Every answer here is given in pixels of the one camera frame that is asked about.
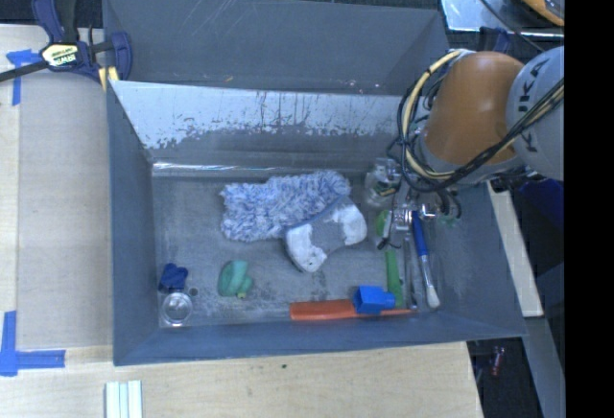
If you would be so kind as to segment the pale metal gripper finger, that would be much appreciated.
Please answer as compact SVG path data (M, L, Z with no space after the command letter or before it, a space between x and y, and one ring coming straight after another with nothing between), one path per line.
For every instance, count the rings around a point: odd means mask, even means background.
M417 258L412 260L413 298L419 310L423 309L423 282L420 264Z
M413 306L413 277L412 277L412 262L411 262L411 250L409 248L409 242L403 242L403 261L404 261L404 276L405 276L405 292L407 299L407 306Z

